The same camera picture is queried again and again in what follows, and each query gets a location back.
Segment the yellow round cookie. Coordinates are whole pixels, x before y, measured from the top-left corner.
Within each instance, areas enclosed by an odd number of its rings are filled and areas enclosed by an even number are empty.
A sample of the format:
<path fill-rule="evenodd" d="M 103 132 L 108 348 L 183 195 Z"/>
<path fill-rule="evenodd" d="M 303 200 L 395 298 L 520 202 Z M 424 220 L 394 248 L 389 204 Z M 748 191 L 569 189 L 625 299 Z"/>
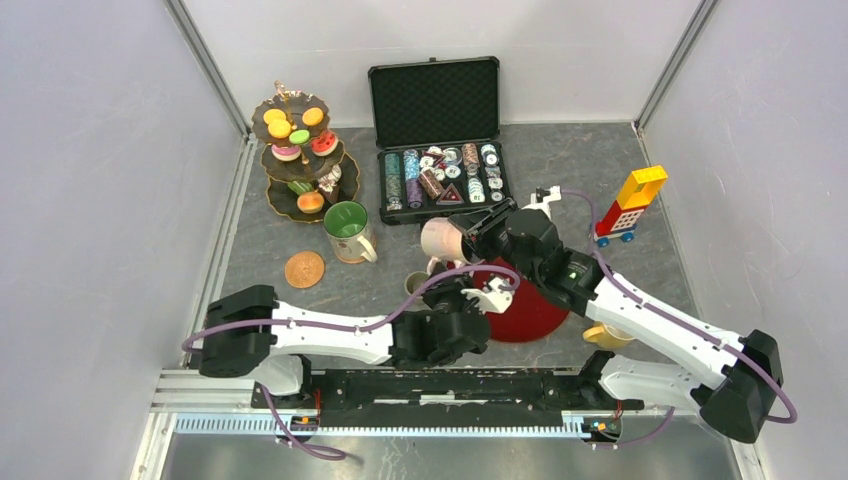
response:
<path fill-rule="evenodd" d="M 307 127 L 319 125 L 324 120 L 325 114 L 320 107 L 311 107 L 302 114 L 302 122 Z"/>

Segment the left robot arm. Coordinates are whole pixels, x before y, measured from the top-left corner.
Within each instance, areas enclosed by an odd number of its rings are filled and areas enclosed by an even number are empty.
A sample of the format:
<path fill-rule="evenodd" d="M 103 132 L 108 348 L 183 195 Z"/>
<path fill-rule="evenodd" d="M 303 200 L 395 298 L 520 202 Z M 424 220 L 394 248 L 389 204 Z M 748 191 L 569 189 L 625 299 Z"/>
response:
<path fill-rule="evenodd" d="M 427 290 L 425 306 L 387 316 L 351 317 L 309 311 L 277 298 L 273 287 L 255 285 L 212 303 L 198 370 L 210 378 L 247 378 L 290 407 L 314 394 L 308 356 L 420 370 L 454 363 L 487 348 L 487 314 L 512 303 L 509 284 L 492 278 L 475 288 L 467 276 Z"/>

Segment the green macaron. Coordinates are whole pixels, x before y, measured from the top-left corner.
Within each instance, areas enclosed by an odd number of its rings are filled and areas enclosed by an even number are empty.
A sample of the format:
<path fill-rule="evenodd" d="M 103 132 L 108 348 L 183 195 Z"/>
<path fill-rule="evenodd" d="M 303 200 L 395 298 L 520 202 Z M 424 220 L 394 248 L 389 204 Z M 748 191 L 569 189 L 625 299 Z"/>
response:
<path fill-rule="evenodd" d="M 288 140 L 292 145 L 305 145 L 311 140 L 311 133 L 308 129 L 293 130 L 288 136 Z"/>

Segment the orange waffle biscuit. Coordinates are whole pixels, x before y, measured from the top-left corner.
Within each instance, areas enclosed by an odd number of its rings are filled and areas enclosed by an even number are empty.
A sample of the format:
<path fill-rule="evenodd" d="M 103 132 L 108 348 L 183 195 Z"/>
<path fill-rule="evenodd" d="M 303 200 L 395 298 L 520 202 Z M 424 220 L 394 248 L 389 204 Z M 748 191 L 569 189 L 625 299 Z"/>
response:
<path fill-rule="evenodd" d="M 283 110 L 277 108 L 268 109 L 262 116 L 263 122 L 267 125 L 278 121 L 278 120 L 286 120 L 286 114 Z"/>

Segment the pink frosted donut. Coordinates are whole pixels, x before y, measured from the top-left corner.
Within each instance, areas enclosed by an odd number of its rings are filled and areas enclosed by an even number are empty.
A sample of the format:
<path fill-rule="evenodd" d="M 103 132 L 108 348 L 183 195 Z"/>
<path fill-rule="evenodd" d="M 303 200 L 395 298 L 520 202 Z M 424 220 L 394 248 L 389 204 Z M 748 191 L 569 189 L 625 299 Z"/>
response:
<path fill-rule="evenodd" d="M 291 162 L 301 158 L 302 149 L 299 146 L 281 147 L 272 145 L 271 154 L 281 162 Z"/>

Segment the red frosted donut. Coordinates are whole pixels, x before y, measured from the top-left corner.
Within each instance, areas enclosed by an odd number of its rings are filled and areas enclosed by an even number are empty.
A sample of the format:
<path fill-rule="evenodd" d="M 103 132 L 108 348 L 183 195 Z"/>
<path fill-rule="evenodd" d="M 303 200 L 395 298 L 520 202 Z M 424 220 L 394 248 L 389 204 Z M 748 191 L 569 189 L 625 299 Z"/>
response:
<path fill-rule="evenodd" d="M 337 149 L 338 144 L 338 135 L 331 130 L 325 130 L 310 141 L 310 148 L 315 156 L 326 157 Z"/>

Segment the chocolate cake slice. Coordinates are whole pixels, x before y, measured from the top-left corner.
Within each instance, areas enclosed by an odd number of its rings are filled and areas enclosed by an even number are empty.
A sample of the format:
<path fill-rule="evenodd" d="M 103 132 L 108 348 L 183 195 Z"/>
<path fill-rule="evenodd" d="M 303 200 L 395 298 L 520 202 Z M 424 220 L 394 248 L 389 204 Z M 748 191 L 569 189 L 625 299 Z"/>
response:
<path fill-rule="evenodd" d="M 319 190 L 328 206 L 332 206 L 338 201 L 340 186 L 337 183 L 320 184 Z"/>

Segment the white rectangular pastry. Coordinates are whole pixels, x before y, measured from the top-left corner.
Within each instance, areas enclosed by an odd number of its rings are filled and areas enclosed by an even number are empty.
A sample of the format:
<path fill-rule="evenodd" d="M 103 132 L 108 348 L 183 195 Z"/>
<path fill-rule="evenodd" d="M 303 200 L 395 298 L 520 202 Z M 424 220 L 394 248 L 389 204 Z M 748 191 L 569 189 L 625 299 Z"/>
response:
<path fill-rule="evenodd" d="M 297 196 L 313 192 L 315 189 L 311 182 L 306 181 L 291 181 L 287 183 L 287 187 Z"/>

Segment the woven coaster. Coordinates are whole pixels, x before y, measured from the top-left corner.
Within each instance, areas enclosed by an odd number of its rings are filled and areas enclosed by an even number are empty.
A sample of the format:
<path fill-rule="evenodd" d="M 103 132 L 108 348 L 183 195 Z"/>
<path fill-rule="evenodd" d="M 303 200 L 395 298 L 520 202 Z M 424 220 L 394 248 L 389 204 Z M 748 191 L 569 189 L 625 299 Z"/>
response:
<path fill-rule="evenodd" d="M 291 256 L 284 266 L 284 276 L 293 288 L 307 289 L 316 285 L 324 276 L 325 262 L 314 251 L 301 251 Z"/>

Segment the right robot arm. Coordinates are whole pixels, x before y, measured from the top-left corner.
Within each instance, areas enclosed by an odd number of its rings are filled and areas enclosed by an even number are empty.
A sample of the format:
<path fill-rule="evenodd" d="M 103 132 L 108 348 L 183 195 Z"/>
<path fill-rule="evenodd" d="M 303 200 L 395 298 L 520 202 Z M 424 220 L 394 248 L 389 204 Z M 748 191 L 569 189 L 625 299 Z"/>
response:
<path fill-rule="evenodd" d="M 718 433 L 754 443 L 767 422 L 793 424 L 796 406 L 783 390 L 777 341 L 753 330 L 747 335 L 696 319 L 648 295 L 613 272 L 598 252 L 563 244 L 549 214 L 505 200 L 452 215 L 462 246 L 474 257 L 502 259 L 550 303 L 613 327 L 668 358 L 667 363 L 595 354 L 589 374 L 577 382 L 591 408 L 610 401 L 640 400 L 691 411 Z"/>

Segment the green bowl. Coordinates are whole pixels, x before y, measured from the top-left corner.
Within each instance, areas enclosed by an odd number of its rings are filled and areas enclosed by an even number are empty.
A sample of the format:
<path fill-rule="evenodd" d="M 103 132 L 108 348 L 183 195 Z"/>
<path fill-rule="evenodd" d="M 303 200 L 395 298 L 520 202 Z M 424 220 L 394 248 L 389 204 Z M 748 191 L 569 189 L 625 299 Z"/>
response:
<path fill-rule="evenodd" d="M 377 261 L 376 236 L 362 204 L 355 201 L 334 204 L 324 215 L 323 226 L 334 254 L 341 262 Z"/>

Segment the beige purple mug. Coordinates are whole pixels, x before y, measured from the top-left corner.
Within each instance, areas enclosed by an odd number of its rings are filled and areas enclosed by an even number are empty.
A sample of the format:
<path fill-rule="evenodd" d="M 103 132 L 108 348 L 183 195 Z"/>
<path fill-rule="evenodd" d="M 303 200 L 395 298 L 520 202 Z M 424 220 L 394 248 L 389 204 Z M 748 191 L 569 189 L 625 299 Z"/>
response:
<path fill-rule="evenodd" d="M 421 249 L 429 262 L 426 272 L 432 274 L 439 262 L 452 263 L 454 267 L 471 265 L 472 260 L 463 250 L 463 233 L 447 218 L 429 219 L 420 234 Z"/>

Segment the white striped donut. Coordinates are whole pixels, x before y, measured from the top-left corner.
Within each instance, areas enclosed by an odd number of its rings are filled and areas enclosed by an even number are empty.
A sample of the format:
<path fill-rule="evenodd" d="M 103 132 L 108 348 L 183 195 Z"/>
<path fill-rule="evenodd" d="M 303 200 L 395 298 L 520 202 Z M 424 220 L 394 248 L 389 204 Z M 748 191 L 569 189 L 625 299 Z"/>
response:
<path fill-rule="evenodd" d="M 329 172 L 319 179 L 319 186 L 325 191 L 332 192 L 338 185 L 341 176 L 342 170 L 340 165 L 333 165 Z"/>

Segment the red round tray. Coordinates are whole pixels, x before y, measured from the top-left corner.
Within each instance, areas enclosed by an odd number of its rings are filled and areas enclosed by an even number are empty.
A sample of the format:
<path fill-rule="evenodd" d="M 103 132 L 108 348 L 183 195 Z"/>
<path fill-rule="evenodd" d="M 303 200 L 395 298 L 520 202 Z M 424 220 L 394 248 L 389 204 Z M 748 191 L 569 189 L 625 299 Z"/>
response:
<path fill-rule="evenodd" d="M 514 267 L 498 258 L 489 265 L 500 266 L 514 273 Z M 476 271 L 470 275 L 473 288 L 482 289 L 493 274 L 492 272 Z M 490 326 L 490 340 L 505 343 L 526 343 L 539 340 L 554 332 L 565 320 L 569 311 L 556 307 L 548 302 L 531 282 L 522 279 L 517 293 L 511 293 L 513 301 L 510 308 L 502 314 L 486 313 Z M 481 333 L 482 320 L 479 315 L 472 315 L 461 321 L 461 333 Z"/>

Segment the orange peach bun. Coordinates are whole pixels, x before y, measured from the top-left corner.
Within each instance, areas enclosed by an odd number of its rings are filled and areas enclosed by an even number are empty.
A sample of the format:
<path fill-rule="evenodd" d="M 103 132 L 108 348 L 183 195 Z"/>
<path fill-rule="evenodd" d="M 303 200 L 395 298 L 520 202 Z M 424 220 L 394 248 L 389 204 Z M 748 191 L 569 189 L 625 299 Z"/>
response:
<path fill-rule="evenodd" d="M 302 193 L 296 200 L 298 210 L 307 215 L 319 213 L 324 205 L 325 197 L 318 191 Z"/>

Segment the orange round biscuit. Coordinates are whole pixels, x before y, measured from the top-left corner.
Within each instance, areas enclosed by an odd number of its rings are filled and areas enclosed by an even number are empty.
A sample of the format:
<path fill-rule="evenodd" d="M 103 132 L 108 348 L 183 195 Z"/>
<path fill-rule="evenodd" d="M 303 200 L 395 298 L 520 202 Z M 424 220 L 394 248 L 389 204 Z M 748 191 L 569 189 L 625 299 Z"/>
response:
<path fill-rule="evenodd" d="M 285 139 L 292 132 L 292 125 L 285 118 L 277 118 L 268 124 L 268 133 L 272 138 Z"/>

